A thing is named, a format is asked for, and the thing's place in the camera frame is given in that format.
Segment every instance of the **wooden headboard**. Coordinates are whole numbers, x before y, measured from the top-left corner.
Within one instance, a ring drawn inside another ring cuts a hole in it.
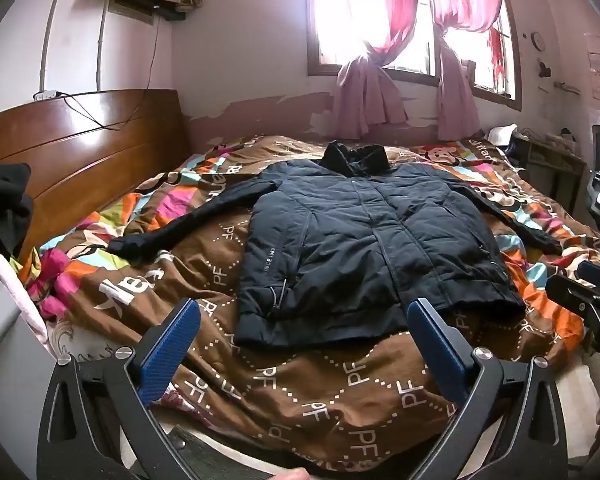
[[[34,213],[21,256],[189,156],[175,90],[113,90],[75,99],[100,124],[122,129],[100,128],[67,105],[87,115],[71,98],[0,113],[0,162],[31,167],[27,194]]]

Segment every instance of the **bedspread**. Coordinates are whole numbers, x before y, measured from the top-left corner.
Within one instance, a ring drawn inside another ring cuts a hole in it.
[[[438,394],[408,332],[376,344],[318,351],[238,348],[233,340],[235,292],[249,227],[247,209],[218,216],[153,262],[135,264],[104,250],[112,237],[160,228],[268,164],[321,158],[325,146],[274,136],[220,146],[92,213],[41,252],[56,248],[68,256],[50,289],[66,309],[66,322],[98,333],[103,341],[133,345],[180,298],[198,302],[200,331],[162,404],[324,468],[364,470],[441,433],[456,410]],[[386,151],[391,162],[435,164],[469,181],[507,214],[560,241],[561,256],[546,256],[485,214],[527,304],[526,314],[494,323],[456,311],[446,320],[474,346],[487,346],[501,359],[545,355],[554,367],[563,366],[582,339],[582,322],[549,301],[544,284],[556,272],[573,277],[582,260],[600,263],[600,238],[522,181],[488,142]],[[106,345],[100,354],[114,347]]]

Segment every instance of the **window frame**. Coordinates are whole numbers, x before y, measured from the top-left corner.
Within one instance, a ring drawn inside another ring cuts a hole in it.
[[[509,17],[509,26],[511,28],[511,45],[513,49],[514,63],[514,78],[516,86],[515,98],[507,97],[506,95],[496,94],[485,88],[471,86],[474,97],[491,101],[493,103],[505,105],[513,108],[516,111],[522,111],[522,67],[520,65],[520,45],[518,43],[518,30],[516,28],[516,20],[511,8],[511,0],[504,0],[504,5],[507,6],[507,15]],[[307,72],[309,76],[337,76],[342,68],[342,65],[333,63],[320,62],[320,44],[318,40],[318,31],[315,24],[315,0],[306,0],[307,14]],[[442,67],[440,66],[440,42],[438,37],[434,35],[434,60],[436,74],[440,74]],[[384,69],[394,81],[405,81],[409,83],[421,84],[426,86],[437,87],[440,84],[440,76],[421,74],[417,72],[408,72],[407,70],[398,70],[395,68]]]

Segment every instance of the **jacket collar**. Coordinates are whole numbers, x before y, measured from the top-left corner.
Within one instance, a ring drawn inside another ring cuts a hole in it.
[[[350,150],[334,140],[324,150],[320,166],[344,176],[368,176],[389,170],[384,147],[370,144],[358,150]]]

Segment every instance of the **puffer jacket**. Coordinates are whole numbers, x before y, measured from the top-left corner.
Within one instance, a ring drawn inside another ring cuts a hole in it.
[[[407,330],[405,307],[523,311],[480,210],[527,244],[559,243],[519,224],[464,181],[428,164],[391,167],[382,146],[332,142],[320,161],[277,162],[195,211],[145,234],[110,241],[123,258],[170,249],[197,226],[253,206],[238,283],[241,345],[316,346]]]

